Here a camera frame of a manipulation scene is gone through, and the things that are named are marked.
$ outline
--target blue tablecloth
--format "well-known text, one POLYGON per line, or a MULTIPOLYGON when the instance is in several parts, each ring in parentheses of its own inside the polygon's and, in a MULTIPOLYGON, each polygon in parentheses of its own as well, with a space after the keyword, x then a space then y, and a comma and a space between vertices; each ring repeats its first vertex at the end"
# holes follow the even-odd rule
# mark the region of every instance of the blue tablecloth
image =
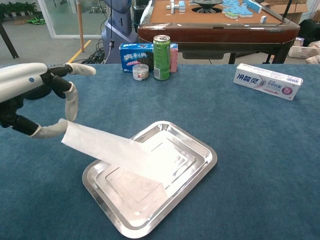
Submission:
MULTIPOLYGON (((170 121, 211 146, 217 165, 148 240, 320 239, 320 66, 261 65, 301 77, 293 101, 233 83, 235 65, 180 65, 164 82, 135 81, 120 65, 70 75, 76 122, 130 138, 170 121)), ((64 117, 54 93, 18 113, 42 126, 64 117)), ((61 137, 0 129, 1 240, 121 240, 82 183, 95 159, 61 137)))

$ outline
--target paper towel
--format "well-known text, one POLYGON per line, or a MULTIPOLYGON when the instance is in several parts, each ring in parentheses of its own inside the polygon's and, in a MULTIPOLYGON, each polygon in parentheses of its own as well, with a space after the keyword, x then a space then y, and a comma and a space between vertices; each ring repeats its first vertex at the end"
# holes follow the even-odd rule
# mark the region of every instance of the paper towel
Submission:
POLYGON ((164 186, 172 179, 172 170, 175 167, 166 151, 156 155, 143 143, 70 121, 61 142, 164 186))

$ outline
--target tray rim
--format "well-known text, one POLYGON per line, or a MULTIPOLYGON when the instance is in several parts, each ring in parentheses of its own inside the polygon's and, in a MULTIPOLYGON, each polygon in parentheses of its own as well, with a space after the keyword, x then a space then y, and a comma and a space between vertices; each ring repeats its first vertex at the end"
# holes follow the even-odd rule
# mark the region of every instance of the tray rim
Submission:
POLYGON ((143 226, 140 229, 130 229, 126 227, 117 217, 116 214, 112 211, 112 209, 108 206, 108 204, 103 200, 103 198, 99 195, 99 193, 93 188, 93 186, 88 181, 88 173, 92 167, 94 167, 97 164, 105 163, 102 160, 96 159, 92 163, 90 163, 83 171, 82 174, 82 183, 85 186, 85 188, 88 190, 90 195, 93 197, 93 199, 96 201, 98 206, 102 209, 102 211, 106 214, 106 216, 109 218, 109 220, 112 222, 112 224, 115 226, 115 228, 125 237, 131 238, 131 239, 138 239, 146 236, 149 234, 161 221, 178 205, 178 203, 181 202, 181 200, 191 192, 191 190, 202 180, 202 178, 207 175, 207 173, 217 164, 218 156, 216 151, 210 147, 209 145, 205 144, 204 142, 200 141, 196 137, 192 136, 185 130, 181 129, 174 123, 170 121, 156 121, 152 124, 150 124, 148 127, 143 129, 142 131, 138 132, 134 136, 132 136, 130 139, 135 140, 139 136, 147 133, 149 130, 153 129, 157 125, 168 125, 173 126, 175 129, 182 132, 187 137, 193 139, 198 144, 202 145, 203 147, 207 148, 211 154, 212 154, 212 160, 208 163, 208 165, 200 170, 196 175, 193 176, 193 179, 190 180, 185 186, 183 186, 180 189, 180 194, 177 194, 172 200, 164 207, 158 216, 156 216, 154 219, 152 219, 147 225, 143 226))

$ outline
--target white basket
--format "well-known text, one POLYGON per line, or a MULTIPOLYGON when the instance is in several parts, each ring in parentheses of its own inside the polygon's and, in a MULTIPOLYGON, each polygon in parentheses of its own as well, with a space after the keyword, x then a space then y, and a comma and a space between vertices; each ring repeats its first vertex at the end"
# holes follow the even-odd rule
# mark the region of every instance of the white basket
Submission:
POLYGON ((292 46, 289 50, 289 57, 308 59, 320 54, 320 48, 306 46, 292 46))

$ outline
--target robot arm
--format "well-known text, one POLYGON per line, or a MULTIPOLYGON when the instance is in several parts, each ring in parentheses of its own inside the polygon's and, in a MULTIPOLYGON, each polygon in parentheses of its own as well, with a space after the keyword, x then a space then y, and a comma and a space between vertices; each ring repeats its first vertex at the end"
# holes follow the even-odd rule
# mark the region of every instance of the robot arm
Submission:
POLYGON ((96 70, 87 65, 67 63, 46 66, 43 63, 25 63, 0 69, 0 126, 29 135, 34 138, 50 138, 67 129, 66 121, 41 127, 39 124, 17 115, 23 107, 24 94, 41 85, 47 85, 61 98, 66 98, 65 115, 74 121, 78 112, 78 92, 76 86, 62 77, 67 74, 90 76, 96 70))

